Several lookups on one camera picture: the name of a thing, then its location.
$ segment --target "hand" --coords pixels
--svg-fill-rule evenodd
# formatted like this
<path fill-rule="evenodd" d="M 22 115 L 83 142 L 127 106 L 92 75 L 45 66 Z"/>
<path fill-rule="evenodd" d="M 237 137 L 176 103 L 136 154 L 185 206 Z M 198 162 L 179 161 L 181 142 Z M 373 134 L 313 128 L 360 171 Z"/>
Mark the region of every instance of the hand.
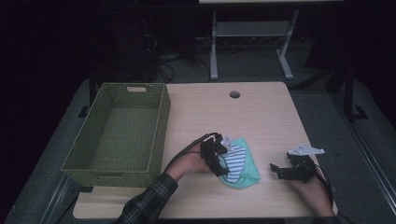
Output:
<path fill-rule="evenodd" d="M 335 216 L 329 203 L 327 191 L 316 177 L 313 176 L 306 183 L 298 180 L 288 180 L 287 183 L 292 185 L 300 193 L 306 204 L 308 204 L 317 217 Z"/>
<path fill-rule="evenodd" d="M 197 172 L 211 173 L 209 167 L 201 159 L 200 143 L 192 147 L 188 153 L 178 158 L 166 171 L 178 181 L 183 175 Z"/>

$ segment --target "hole in table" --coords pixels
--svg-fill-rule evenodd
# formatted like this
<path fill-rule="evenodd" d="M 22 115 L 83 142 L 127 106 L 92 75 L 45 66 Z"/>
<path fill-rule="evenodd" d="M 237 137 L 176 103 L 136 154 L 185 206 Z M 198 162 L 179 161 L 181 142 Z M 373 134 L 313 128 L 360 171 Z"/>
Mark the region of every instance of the hole in table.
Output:
<path fill-rule="evenodd" d="M 241 93 L 239 91 L 230 91 L 230 97 L 233 99 L 238 99 L 241 96 Z"/>

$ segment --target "plaid shirt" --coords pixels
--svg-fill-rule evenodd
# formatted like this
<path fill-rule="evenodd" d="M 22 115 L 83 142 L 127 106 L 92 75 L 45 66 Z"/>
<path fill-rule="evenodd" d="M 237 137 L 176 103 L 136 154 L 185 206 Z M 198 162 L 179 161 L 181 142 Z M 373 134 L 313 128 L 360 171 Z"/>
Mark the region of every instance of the plaid shirt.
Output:
<path fill-rule="evenodd" d="M 142 194 L 132 198 L 113 224 L 156 223 L 169 198 L 175 193 L 177 182 L 168 174 L 161 174 Z"/>

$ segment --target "green wicker basket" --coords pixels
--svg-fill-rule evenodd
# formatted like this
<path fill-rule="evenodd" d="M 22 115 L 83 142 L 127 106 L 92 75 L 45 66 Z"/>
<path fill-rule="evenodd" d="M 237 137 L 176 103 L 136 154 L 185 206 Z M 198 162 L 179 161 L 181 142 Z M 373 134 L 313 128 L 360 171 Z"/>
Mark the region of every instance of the green wicker basket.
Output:
<path fill-rule="evenodd" d="M 161 171 L 165 84 L 104 83 L 62 171 L 82 186 L 145 188 Z"/>

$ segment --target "table top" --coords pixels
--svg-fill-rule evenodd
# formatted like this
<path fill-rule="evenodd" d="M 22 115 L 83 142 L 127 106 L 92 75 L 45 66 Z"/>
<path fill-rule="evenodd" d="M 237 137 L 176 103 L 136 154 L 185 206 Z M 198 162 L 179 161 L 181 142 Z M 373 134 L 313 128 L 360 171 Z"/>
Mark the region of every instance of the table top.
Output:
<path fill-rule="evenodd" d="M 291 167 L 286 152 L 298 144 L 310 146 L 284 83 L 168 84 L 167 88 L 172 105 L 162 169 L 192 141 L 217 132 L 245 138 L 261 181 L 247 189 L 231 189 L 213 174 L 186 175 L 161 218 L 312 216 L 298 193 L 277 179 L 269 165 Z M 240 97 L 231 98 L 231 91 L 238 91 Z M 125 203 L 143 190 L 95 187 L 92 193 L 81 192 L 74 216 L 116 218 Z"/>

